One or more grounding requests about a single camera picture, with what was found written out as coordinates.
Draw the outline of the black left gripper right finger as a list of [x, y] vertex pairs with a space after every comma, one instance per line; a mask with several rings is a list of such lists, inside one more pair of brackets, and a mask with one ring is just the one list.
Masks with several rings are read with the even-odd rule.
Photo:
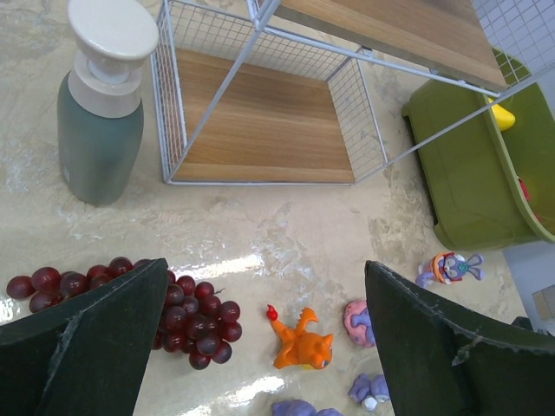
[[397, 415], [552, 415], [554, 338], [365, 264], [370, 319]]

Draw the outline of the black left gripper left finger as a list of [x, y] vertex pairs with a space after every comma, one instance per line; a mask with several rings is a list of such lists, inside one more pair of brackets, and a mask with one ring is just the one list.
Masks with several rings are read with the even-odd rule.
[[155, 259], [1, 327], [3, 415], [131, 415], [168, 286]]

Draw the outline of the purple bunny blue bow toy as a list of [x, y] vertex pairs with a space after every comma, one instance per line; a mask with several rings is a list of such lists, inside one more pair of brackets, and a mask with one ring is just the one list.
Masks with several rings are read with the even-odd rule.
[[306, 400], [283, 400], [271, 405], [273, 416], [343, 416], [335, 408], [317, 410]]

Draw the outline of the small purple bunny toy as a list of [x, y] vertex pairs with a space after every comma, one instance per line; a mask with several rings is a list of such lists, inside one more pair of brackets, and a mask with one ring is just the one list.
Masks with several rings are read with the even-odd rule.
[[350, 398], [369, 412], [374, 412], [379, 404], [390, 401], [389, 387], [384, 374], [369, 378], [359, 374], [349, 390]]

